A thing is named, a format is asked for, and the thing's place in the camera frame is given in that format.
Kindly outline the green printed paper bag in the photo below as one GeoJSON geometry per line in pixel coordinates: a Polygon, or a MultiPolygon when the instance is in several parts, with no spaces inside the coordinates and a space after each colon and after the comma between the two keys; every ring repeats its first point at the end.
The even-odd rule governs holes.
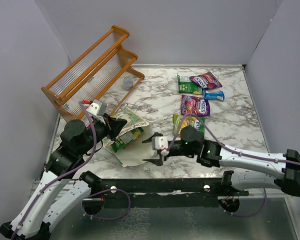
{"type": "Polygon", "coordinates": [[[113,118],[127,120],[127,124],[123,127],[115,140],[132,129],[143,128],[144,132],[139,138],[132,141],[129,145],[120,149],[118,152],[114,152],[111,146],[115,140],[104,138],[103,147],[111,153],[124,168],[145,164],[146,162],[143,162],[143,159],[150,159],[155,154],[155,151],[152,150],[151,144],[142,143],[143,140],[148,139],[153,133],[150,123],[146,119],[137,115],[127,106],[117,111],[113,115],[113,118]]]}

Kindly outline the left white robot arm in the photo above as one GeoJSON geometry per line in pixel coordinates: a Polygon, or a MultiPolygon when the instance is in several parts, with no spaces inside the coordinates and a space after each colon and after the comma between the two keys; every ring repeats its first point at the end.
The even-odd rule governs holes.
{"type": "Polygon", "coordinates": [[[102,180],[90,171],[83,172],[74,186],[61,198],[60,191],[75,173],[98,151],[97,144],[105,137],[115,139],[127,120],[108,114],[102,120],[89,118],[90,127],[81,120],[69,121],[60,135],[59,147],[50,155],[42,178],[29,201],[17,215],[0,226],[0,233],[10,240],[48,240],[58,222],[86,197],[111,191],[103,188],[102,180]]]}

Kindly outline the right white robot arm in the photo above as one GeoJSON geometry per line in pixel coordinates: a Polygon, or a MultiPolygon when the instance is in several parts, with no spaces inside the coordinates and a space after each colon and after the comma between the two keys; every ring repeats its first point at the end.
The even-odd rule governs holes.
{"type": "Polygon", "coordinates": [[[179,140],[168,140],[161,133],[154,133],[143,140],[151,143],[159,156],[151,159],[157,166],[169,157],[196,158],[207,168],[239,168],[244,172],[224,172],[219,189],[230,196],[234,192],[249,189],[278,189],[283,193],[300,197],[300,154],[293,149],[285,153],[262,153],[247,151],[207,140],[204,134],[192,126],[183,128],[179,140]]]}

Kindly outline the green lemon snack packet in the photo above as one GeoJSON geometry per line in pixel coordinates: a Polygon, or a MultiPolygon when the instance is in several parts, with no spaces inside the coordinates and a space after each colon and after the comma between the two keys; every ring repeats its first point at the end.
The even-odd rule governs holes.
{"type": "Polygon", "coordinates": [[[112,150],[117,153],[119,150],[124,149],[132,141],[138,139],[143,132],[144,130],[142,127],[137,127],[136,129],[132,129],[119,136],[111,145],[112,150]]]}

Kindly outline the blue white snack packet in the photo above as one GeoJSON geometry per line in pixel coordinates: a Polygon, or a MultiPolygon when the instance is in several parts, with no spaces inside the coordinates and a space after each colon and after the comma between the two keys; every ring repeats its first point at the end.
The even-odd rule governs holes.
{"type": "Polygon", "coordinates": [[[225,94],[224,92],[218,91],[218,92],[208,92],[207,90],[204,91],[204,99],[205,100],[218,100],[218,101],[224,101],[225,100],[225,94]]]}

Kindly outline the purple pink candy bag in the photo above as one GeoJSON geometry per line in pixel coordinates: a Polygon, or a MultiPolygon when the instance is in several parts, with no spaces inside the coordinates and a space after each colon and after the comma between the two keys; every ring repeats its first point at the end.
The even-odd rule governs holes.
{"type": "Polygon", "coordinates": [[[213,90],[223,87],[221,82],[210,71],[204,74],[190,76],[189,80],[196,86],[206,90],[213,90]]]}

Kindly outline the purple berries candy bag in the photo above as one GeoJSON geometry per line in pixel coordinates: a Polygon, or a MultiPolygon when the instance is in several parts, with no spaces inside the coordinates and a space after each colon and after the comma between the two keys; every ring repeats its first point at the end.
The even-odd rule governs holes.
{"type": "Polygon", "coordinates": [[[211,115],[210,103],[203,97],[183,94],[181,96],[181,114],[194,114],[199,117],[211,115]]]}

